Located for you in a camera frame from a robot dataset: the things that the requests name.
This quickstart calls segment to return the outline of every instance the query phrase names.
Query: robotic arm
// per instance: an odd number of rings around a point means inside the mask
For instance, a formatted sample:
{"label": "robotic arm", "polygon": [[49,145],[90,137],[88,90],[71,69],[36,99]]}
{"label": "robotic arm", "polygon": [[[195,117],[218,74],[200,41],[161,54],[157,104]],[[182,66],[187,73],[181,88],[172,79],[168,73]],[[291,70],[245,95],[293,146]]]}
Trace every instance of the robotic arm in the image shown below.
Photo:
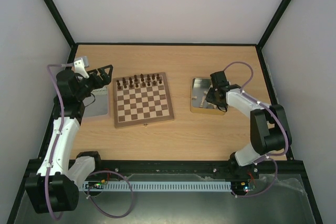
{"label": "robotic arm", "polygon": [[[113,66],[86,72],[86,57],[75,59],[73,66],[75,71],[65,69],[56,75],[62,102],[57,96],[54,98],[54,129],[49,148],[37,174],[27,178],[25,184],[34,210],[39,214],[48,212],[49,202],[55,212],[74,210],[79,199],[78,187],[100,161],[98,152],[84,153],[68,169],[73,140],[85,110],[83,100],[91,96],[94,89],[103,88],[111,82]],[[64,107],[64,118],[61,116],[61,106]],[[45,180],[48,172],[49,197],[46,197]]]}
{"label": "robotic arm", "polygon": [[272,151],[278,151],[285,148],[285,138],[278,124],[264,108],[265,106],[275,114],[280,121],[288,138],[288,144],[291,144],[291,134],[285,114],[281,105],[269,105],[255,102],[257,99],[241,90],[239,85],[231,85],[224,74],[224,71],[211,74],[213,87],[209,89],[206,101],[217,105],[226,112],[228,106],[235,107],[241,113],[250,119],[250,143],[243,149],[233,153],[235,161],[239,166],[252,164]]}

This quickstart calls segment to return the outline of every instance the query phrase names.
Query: red wire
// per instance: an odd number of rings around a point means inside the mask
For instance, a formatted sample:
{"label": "red wire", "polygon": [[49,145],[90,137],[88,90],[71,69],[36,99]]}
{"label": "red wire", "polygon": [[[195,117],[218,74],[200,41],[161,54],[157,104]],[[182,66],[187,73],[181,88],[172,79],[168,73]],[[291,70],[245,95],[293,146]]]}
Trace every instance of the red wire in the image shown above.
{"label": "red wire", "polygon": [[253,178],[251,172],[248,172],[247,174],[250,175],[253,184],[254,184],[255,186],[257,186],[256,181],[254,180],[254,178]]}

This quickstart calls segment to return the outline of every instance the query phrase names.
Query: cable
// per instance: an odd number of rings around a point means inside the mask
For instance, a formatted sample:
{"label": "cable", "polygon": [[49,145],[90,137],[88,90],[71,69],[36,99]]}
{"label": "cable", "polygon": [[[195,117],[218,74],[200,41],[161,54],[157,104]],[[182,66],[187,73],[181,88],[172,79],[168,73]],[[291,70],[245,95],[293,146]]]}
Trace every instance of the cable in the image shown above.
{"label": "cable", "polygon": [[[72,67],[73,65],[74,65],[73,63],[69,63],[69,64],[49,64],[47,66],[48,73],[50,75],[51,81],[53,82],[53,85],[54,85],[54,88],[56,90],[57,97],[58,97],[58,100],[59,100],[59,105],[61,107],[61,123],[59,125],[58,133],[55,137],[55,141],[53,143],[53,146],[51,147],[50,156],[49,156],[49,160],[48,160],[48,163],[50,163],[50,164],[53,162],[52,158],[54,156],[55,148],[56,148],[60,133],[62,132],[63,125],[64,125],[64,104],[63,104],[62,96],[61,96],[61,94],[59,92],[59,89],[57,87],[56,79],[55,79],[53,73],[51,72],[50,67]],[[52,210],[51,202],[50,202],[50,198],[49,198],[49,189],[48,189],[49,188],[49,174],[50,174],[50,167],[47,168],[46,177],[45,177],[45,181],[44,181],[44,192],[45,192],[45,195],[46,195],[46,203],[47,203],[48,211],[49,211],[51,217],[53,218],[53,220],[58,221],[58,220],[61,219],[61,217],[63,215],[63,212],[61,212],[59,214],[59,216],[57,217]]]}
{"label": "cable", "polygon": [[233,65],[233,64],[243,64],[243,65],[246,65],[246,66],[248,66],[248,68],[251,70],[251,76],[250,76],[250,78],[241,86],[241,88],[240,88],[240,91],[242,92],[243,91],[243,89],[244,89],[244,87],[246,86],[246,85],[248,85],[249,84],[249,82],[253,79],[253,76],[254,76],[254,72],[253,72],[253,68],[251,67],[251,65],[250,64],[247,64],[246,62],[243,62],[243,61],[234,61],[234,62],[231,62],[229,65],[227,65],[225,68],[224,68],[224,72],[225,72],[225,70],[226,69],[228,69],[231,65]]}
{"label": "cable", "polygon": [[86,108],[87,106],[93,104],[93,103],[96,101],[96,96],[95,96],[94,94],[91,93],[90,96],[93,96],[93,101],[90,102],[88,105],[86,105],[85,108]]}
{"label": "cable", "polygon": [[245,91],[244,91],[244,87],[250,83],[250,81],[252,80],[253,76],[254,76],[254,72],[253,72],[253,68],[251,67],[251,65],[249,65],[248,63],[246,62],[243,62],[243,61],[234,61],[234,62],[231,62],[229,65],[227,65],[225,68],[224,68],[224,72],[226,69],[228,69],[231,65],[233,64],[243,64],[243,65],[246,65],[250,71],[251,71],[251,76],[250,78],[241,86],[240,88],[240,93],[242,94],[242,96],[246,97],[248,100],[250,100],[251,102],[257,104],[257,105],[260,105],[261,107],[263,107],[270,115],[271,117],[275,120],[275,122],[277,123],[277,125],[279,126],[282,134],[283,134],[283,138],[285,139],[285,148],[283,150],[282,153],[272,153],[272,152],[269,152],[267,154],[264,154],[262,155],[261,157],[259,157],[258,159],[254,160],[253,163],[255,164],[258,164],[258,163],[261,163],[263,162],[264,160],[266,159],[270,159],[273,161],[273,163],[275,164],[275,174],[274,174],[274,179],[273,181],[271,182],[271,184],[263,191],[259,192],[259,193],[256,193],[256,194],[253,194],[253,195],[244,195],[244,196],[238,196],[236,195],[233,191],[232,191],[232,194],[235,196],[235,197],[239,197],[239,198],[249,198],[249,197],[254,197],[254,196],[258,196],[260,194],[263,194],[264,192],[268,191],[271,186],[275,183],[276,179],[277,179],[277,176],[278,176],[278,165],[277,165],[277,162],[270,158],[269,156],[282,156],[284,154],[287,153],[288,151],[288,146],[289,146],[289,142],[288,142],[288,137],[287,137],[287,134],[286,134],[286,131],[283,127],[283,125],[281,124],[281,122],[279,121],[279,119],[276,117],[276,115],[271,111],[271,109],[266,106],[265,104],[261,103],[260,101],[256,100],[255,98],[253,98],[252,96],[248,95]]}
{"label": "cable", "polygon": [[119,177],[121,177],[123,180],[125,180],[125,182],[128,184],[128,186],[130,187],[130,191],[131,191],[131,197],[132,197],[132,202],[131,202],[131,205],[130,205],[130,207],[129,207],[129,209],[126,211],[126,213],[124,213],[123,215],[120,215],[120,216],[115,216],[115,215],[110,215],[110,214],[108,214],[107,212],[105,212],[105,211],[103,211],[94,201],[93,201],[93,199],[92,199],[92,197],[90,196],[90,187],[89,187],[89,189],[88,189],[88,191],[87,191],[87,199],[89,199],[92,203],[93,203],[93,205],[94,205],[94,207],[101,213],[101,214],[103,214],[103,215],[105,215],[105,216],[107,216],[107,217],[109,217],[109,218],[113,218],[113,219],[120,219],[120,218],[123,218],[123,217],[125,217],[125,216],[127,216],[132,210],[133,210],[133,208],[134,208],[134,204],[135,204],[135,196],[134,196],[134,192],[133,192],[133,189],[132,189],[132,185],[131,185],[131,183],[128,181],[128,179],[126,179],[124,176],[122,176],[121,174],[119,174],[119,173],[116,173],[116,172],[113,172],[113,171],[111,171],[111,170],[100,170],[100,171],[98,171],[98,172],[94,172],[94,173],[90,173],[90,175],[89,176],[91,176],[91,175],[95,175],[95,174],[100,174],[100,173],[109,173],[109,174],[115,174],[115,175],[118,175]]}
{"label": "cable", "polygon": [[283,127],[283,125],[280,123],[279,119],[277,118],[277,116],[269,109],[269,107],[267,107],[266,105],[264,105],[263,103],[261,103],[260,101],[256,100],[255,98],[251,97],[250,95],[248,95],[244,90],[243,88],[249,84],[249,82],[252,80],[253,76],[254,76],[254,72],[253,72],[253,68],[251,67],[251,65],[249,65],[248,63],[246,62],[243,62],[243,61],[234,61],[234,62],[231,62],[229,65],[227,65],[225,68],[224,68],[224,72],[226,69],[228,69],[231,65],[233,64],[243,64],[243,65],[246,65],[248,66],[248,68],[251,70],[251,76],[250,78],[242,85],[242,87],[240,88],[240,92],[241,94],[246,97],[248,100],[250,100],[251,102],[253,103],[256,103],[258,105],[260,105],[261,107],[263,107],[270,115],[271,117],[274,119],[274,121],[277,123],[277,125],[279,126],[282,134],[283,134],[283,137],[285,139],[285,148],[283,150],[282,153],[272,153],[272,152],[269,152],[263,156],[261,156],[260,158],[258,158],[256,161],[254,161],[254,163],[259,163],[257,161],[261,160],[261,162],[266,158],[266,156],[283,156],[285,155],[287,152],[288,152],[288,146],[289,146],[289,141],[288,141],[288,137],[287,137],[287,134],[286,134],[286,131]]}
{"label": "cable", "polygon": [[256,194],[252,194],[252,195],[236,195],[233,191],[231,192],[236,198],[251,198],[251,197],[255,197],[255,196],[259,196],[265,192],[267,192],[271,187],[272,185],[274,185],[275,181],[277,180],[278,178],[278,165],[277,165],[277,162],[273,159],[273,158],[268,158],[269,160],[272,160],[274,165],[275,165],[275,172],[274,172],[274,178],[272,180],[272,182],[262,191],[256,193]]}

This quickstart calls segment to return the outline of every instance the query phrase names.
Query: white chess square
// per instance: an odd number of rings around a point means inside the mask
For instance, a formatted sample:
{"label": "white chess square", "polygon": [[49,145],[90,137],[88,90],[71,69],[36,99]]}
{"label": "white chess square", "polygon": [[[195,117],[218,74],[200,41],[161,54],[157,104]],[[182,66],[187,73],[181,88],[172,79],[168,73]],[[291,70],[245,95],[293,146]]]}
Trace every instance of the white chess square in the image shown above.
{"label": "white chess square", "polygon": [[132,120],[131,115],[126,115],[126,116],[125,116],[125,121],[126,121],[126,122],[131,121],[131,120]]}
{"label": "white chess square", "polygon": [[163,110],[162,115],[169,115],[169,110]]}

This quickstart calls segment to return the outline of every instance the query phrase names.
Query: white bracket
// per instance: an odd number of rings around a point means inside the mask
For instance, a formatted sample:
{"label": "white bracket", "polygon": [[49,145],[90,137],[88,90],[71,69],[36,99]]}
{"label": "white bracket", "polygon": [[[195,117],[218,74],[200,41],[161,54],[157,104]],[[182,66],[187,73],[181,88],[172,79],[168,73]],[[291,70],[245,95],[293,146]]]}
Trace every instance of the white bracket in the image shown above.
{"label": "white bracket", "polygon": [[89,78],[89,74],[85,70],[85,62],[82,58],[76,59],[73,66],[75,67],[75,73],[79,73],[86,79]]}

